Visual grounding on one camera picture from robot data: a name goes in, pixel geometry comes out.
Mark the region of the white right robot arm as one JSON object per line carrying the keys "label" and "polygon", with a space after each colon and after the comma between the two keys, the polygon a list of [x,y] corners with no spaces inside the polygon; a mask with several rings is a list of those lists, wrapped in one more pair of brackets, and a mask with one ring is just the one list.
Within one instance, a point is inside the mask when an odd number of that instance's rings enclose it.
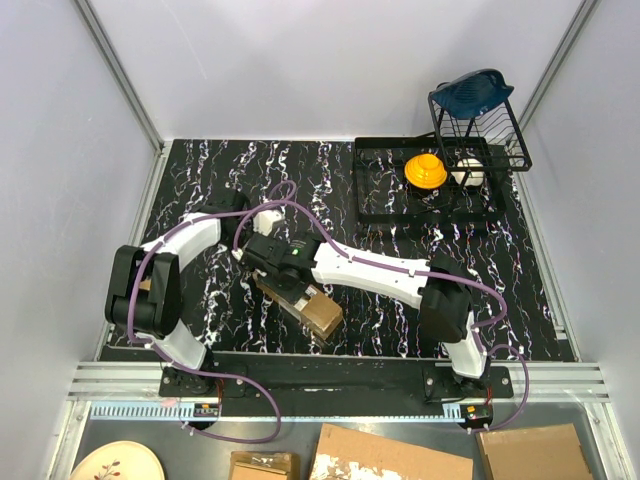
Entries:
{"label": "white right robot arm", "polygon": [[402,302],[418,311],[426,336],[444,345],[460,393],[476,396],[490,383],[487,354],[473,338],[471,283],[454,274],[451,262],[393,258],[315,234],[287,242],[259,233],[240,249],[238,260],[282,287],[315,282]]}

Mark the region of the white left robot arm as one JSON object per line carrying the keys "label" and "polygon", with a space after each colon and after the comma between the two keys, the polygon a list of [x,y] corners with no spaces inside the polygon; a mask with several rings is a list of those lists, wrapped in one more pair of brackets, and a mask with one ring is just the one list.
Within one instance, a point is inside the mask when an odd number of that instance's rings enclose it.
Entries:
{"label": "white left robot arm", "polygon": [[126,332],[134,345],[152,348],[176,367],[181,384],[196,396],[215,386],[205,365],[207,348],[182,321],[181,272],[206,249],[230,246],[248,197],[224,189],[187,214],[175,227],[140,246],[116,250],[106,297],[106,320]]}

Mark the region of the brown cardboard express box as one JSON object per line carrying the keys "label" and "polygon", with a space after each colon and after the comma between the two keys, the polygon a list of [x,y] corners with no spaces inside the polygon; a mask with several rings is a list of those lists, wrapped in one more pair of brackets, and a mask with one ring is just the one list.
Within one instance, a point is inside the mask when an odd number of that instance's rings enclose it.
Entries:
{"label": "brown cardboard express box", "polygon": [[328,340],[342,323],[342,307],[314,284],[298,282],[284,286],[271,276],[259,273],[252,276],[260,290],[322,341]]}

